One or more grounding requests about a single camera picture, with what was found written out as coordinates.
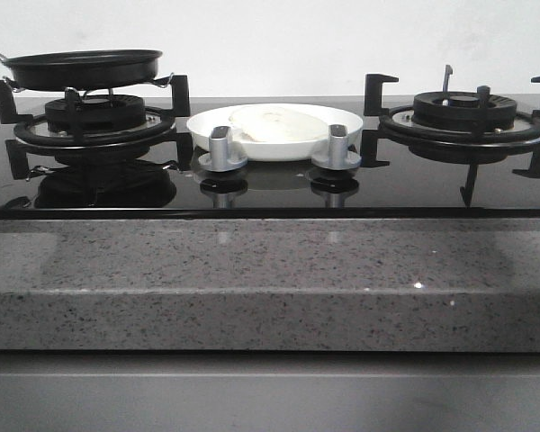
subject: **granite countertop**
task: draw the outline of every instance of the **granite countertop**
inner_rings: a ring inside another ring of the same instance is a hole
[[[540,219],[0,220],[0,349],[540,352]]]

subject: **white wall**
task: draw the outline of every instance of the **white wall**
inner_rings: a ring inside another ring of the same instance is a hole
[[[193,96],[360,95],[366,73],[412,94],[446,62],[451,88],[540,93],[540,0],[0,1],[7,57],[135,48],[164,51],[159,74],[187,74]]]

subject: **white plate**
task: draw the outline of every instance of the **white plate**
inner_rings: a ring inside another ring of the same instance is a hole
[[[328,106],[303,103],[264,103],[264,105],[280,106],[299,113],[306,113],[321,119],[326,124],[343,124],[348,131],[349,144],[354,144],[364,124],[362,118],[356,114]],[[230,116],[236,110],[245,106],[250,105],[225,106],[201,112],[191,117],[186,126],[192,133],[194,144],[208,150],[208,138],[212,133],[212,129],[216,126],[230,126],[233,128],[234,125],[230,121]],[[244,149],[248,159],[272,162],[308,159],[314,149],[327,141],[328,138],[285,142],[237,139],[236,142]]]

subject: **black frying pan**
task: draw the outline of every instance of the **black frying pan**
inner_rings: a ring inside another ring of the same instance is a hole
[[[12,70],[14,81],[21,88],[96,90],[152,80],[161,55],[161,51],[148,49],[59,52],[17,58],[0,54],[0,62]]]

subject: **food on plate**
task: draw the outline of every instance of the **food on plate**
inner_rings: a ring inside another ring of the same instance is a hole
[[[293,142],[322,140],[328,137],[328,125],[318,117],[279,105],[247,105],[234,111],[229,121],[235,128],[235,140],[256,142]]]

